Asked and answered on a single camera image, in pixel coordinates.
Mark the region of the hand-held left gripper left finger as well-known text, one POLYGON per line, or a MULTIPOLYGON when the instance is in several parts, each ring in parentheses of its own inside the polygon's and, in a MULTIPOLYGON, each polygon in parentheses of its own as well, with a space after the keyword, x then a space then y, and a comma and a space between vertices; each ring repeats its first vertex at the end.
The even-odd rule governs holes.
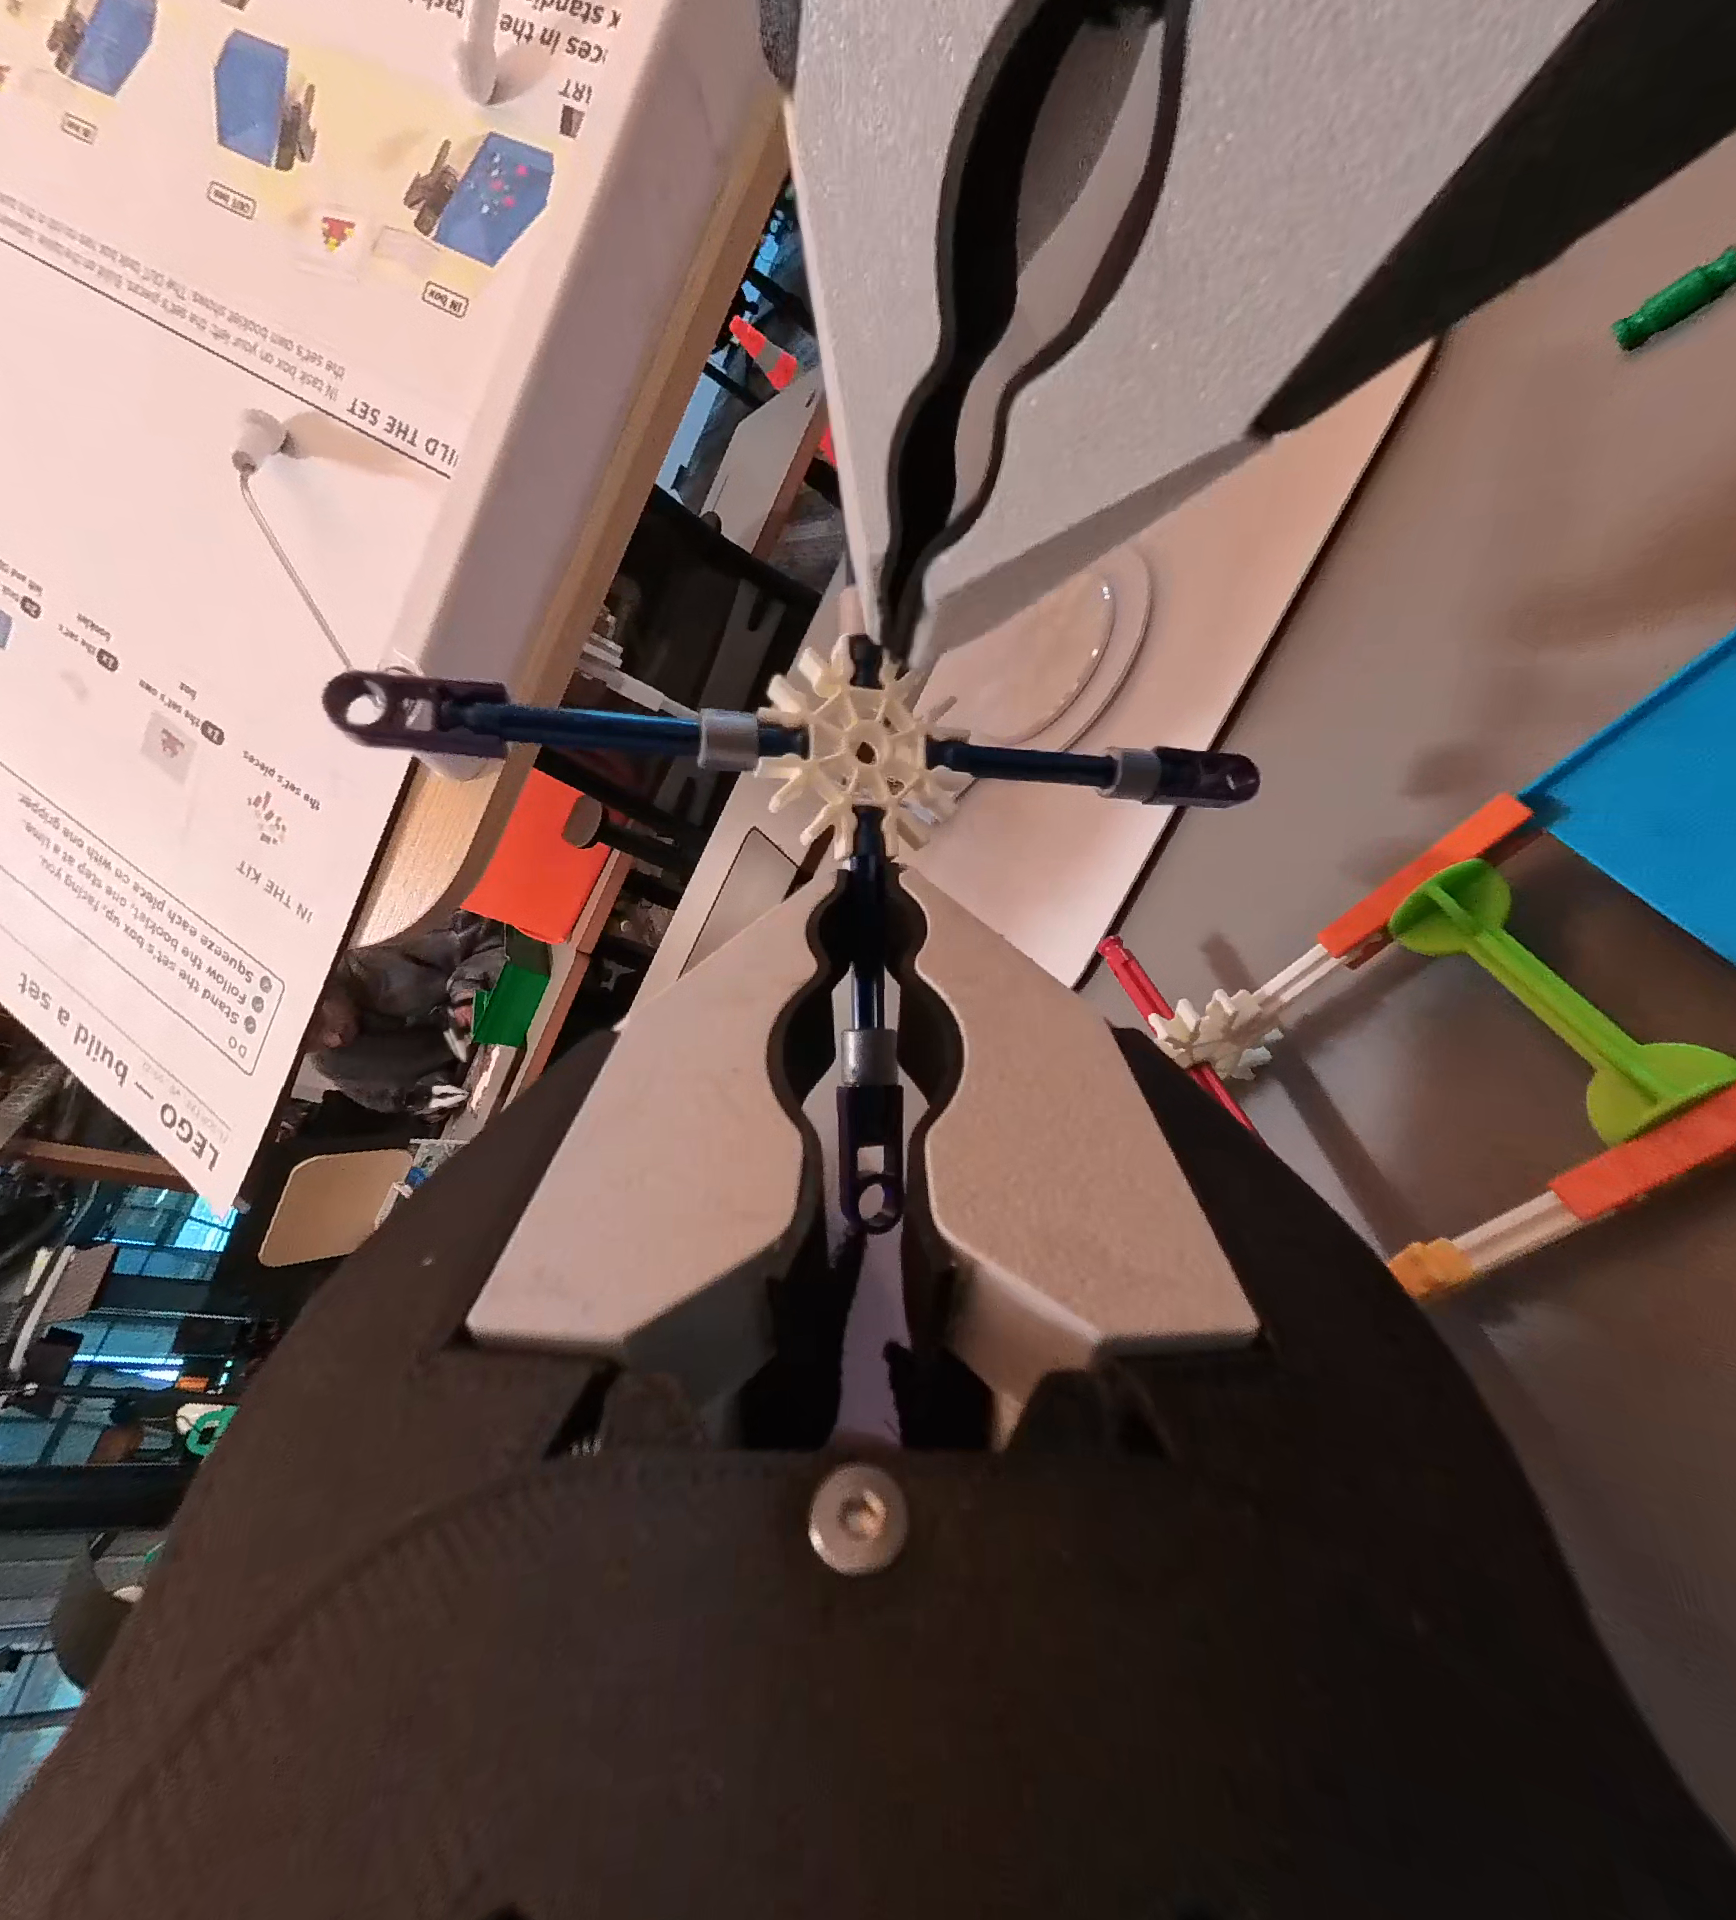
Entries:
POLYGON ((838 879, 812 880, 606 1049, 466 1329, 582 1374, 550 1448, 604 1448, 607 1405, 736 1448, 824 1448, 855 1282, 829 1248, 838 879))

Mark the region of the grey side table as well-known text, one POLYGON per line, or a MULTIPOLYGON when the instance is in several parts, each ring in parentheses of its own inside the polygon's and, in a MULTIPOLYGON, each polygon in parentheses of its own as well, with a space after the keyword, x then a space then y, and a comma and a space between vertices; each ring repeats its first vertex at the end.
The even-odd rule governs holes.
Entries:
POLYGON ((802 372, 731 432, 700 517, 724 541, 766 563, 792 523, 827 431, 822 372, 802 372))

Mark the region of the blue plastic rod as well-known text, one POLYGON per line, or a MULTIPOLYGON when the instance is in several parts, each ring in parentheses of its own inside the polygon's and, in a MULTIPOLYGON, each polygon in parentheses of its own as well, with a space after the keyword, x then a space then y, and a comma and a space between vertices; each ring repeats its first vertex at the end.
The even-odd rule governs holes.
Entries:
POLYGON ((1107 794, 1119 779, 1111 754, 993 747, 945 735, 926 740, 926 764, 976 782, 1063 787, 1093 794, 1107 794))
POLYGON ((850 979, 850 1030, 874 1034, 886 1028, 886 973, 890 923, 890 859, 883 817, 853 810, 844 888, 844 959, 850 979))
POLYGON ((720 708, 671 716, 503 702, 470 707, 466 720, 512 747, 687 760, 710 772, 752 772, 762 760, 807 754, 805 729, 720 708))

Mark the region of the colourful toy car frame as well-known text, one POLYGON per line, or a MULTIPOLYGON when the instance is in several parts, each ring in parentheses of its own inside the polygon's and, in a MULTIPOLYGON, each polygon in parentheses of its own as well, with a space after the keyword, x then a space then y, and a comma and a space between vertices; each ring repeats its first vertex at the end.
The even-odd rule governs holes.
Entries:
POLYGON ((1267 981, 1218 991, 1198 1008, 1165 1001, 1117 937, 1095 947, 1154 1045, 1236 1119, 1230 1086, 1269 1065, 1298 1007, 1389 951, 1474 965, 1588 1068, 1583 1107, 1600 1154, 1464 1235, 1395 1253, 1389 1274, 1418 1303, 1466 1291, 1736 1156, 1736 1058, 1635 1038, 1511 933, 1503 863, 1539 841, 1736 973, 1736 627, 1535 780, 1444 833, 1267 981))

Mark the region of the short green rod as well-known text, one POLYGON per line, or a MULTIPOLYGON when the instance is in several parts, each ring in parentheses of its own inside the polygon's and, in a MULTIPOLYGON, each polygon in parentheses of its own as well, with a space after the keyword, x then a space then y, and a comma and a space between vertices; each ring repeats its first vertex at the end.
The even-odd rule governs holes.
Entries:
POLYGON ((1648 294, 1610 326, 1614 347, 1635 354, 1712 309, 1736 289, 1736 246, 1701 260, 1648 294))

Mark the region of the small white snowflake connector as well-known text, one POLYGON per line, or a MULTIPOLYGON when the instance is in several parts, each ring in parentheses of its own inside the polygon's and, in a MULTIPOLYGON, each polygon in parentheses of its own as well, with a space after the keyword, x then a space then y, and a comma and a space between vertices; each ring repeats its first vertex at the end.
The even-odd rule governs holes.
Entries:
POLYGON ((827 838, 834 861, 847 859, 859 813, 887 859, 920 852, 972 785, 930 762, 936 740, 913 711, 920 677, 897 673, 876 647, 870 657, 859 682, 845 638, 826 654, 803 647, 755 716, 802 740, 758 760, 755 776, 775 785, 769 813, 797 819, 805 850, 827 838))

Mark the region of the green storage box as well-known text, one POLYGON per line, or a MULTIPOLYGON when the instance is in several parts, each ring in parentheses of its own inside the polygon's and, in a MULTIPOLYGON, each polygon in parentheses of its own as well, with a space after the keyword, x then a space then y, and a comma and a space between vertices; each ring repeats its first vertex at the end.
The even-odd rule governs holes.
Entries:
POLYGON ((476 1049, 524 1049, 548 997, 552 975, 505 959, 471 1001, 470 1040, 476 1049))

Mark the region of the black metal pole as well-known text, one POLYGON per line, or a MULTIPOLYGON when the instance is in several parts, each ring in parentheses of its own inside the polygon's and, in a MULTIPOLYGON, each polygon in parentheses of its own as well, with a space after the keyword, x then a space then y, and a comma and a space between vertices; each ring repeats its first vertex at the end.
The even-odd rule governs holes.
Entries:
POLYGON ((0 1467, 0 1535, 166 1526, 193 1475, 167 1462, 0 1467))

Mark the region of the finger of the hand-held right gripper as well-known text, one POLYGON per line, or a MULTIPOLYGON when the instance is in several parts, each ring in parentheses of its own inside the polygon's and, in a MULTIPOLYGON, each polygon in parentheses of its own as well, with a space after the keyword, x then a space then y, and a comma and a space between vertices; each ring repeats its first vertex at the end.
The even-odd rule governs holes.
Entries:
POLYGON ((1047 4, 794 20, 788 145, 853 579, 886 647, 973 647, 1043 592, 979 527, 1017 491, 1006 462, 1043 377, 1020 227, 1047 4))
POLYGON ((976 363, 965 500, 903 645, 937 661, 1246 464, 1301 363, 1496 133, 1585 4, 1168 4, 1034 321, 976 363))

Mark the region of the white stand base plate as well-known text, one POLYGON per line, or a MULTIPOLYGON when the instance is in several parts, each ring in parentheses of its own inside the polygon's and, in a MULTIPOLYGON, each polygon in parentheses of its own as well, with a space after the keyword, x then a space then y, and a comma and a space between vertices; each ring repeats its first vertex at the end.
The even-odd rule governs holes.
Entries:
MULTIPOLYGON (((973 745, 1208 750, 1432 365, 1418 348, 1038 602, 951 649, 923 708, 973 745)), ((1072 988, 1173 823, 983 780, 909 868, 1072 988)))

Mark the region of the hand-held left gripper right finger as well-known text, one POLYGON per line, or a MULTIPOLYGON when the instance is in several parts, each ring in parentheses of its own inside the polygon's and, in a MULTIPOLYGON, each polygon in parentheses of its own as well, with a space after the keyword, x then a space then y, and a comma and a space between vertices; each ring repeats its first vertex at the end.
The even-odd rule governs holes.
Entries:
POLYGON ((1246 1351, 1230 1254, 1116 1030, 897 876, 905 1448, 1165 1448, 1137 1370, 1246 1351))

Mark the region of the white printed instruction sheet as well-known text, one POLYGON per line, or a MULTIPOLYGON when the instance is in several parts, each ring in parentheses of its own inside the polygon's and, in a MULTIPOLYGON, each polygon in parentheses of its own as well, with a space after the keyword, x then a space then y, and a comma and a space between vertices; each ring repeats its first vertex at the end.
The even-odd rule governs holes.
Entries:
POLYGON ((0 4, 0 1001, 214 1206, 407 758, 346 668, 505 680, 642 348, 686 4, 0 4))

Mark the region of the orange panel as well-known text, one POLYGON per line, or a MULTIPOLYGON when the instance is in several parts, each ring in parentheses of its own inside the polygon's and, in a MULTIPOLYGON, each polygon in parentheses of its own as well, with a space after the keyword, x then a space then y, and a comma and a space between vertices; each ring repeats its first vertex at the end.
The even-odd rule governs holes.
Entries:
POLYGON ((575 848, 565 826, 579 794, 528 771, 489 863, 462 910, 548 947, 589 954, 615 910, 630 861, 606 846, 575 848))

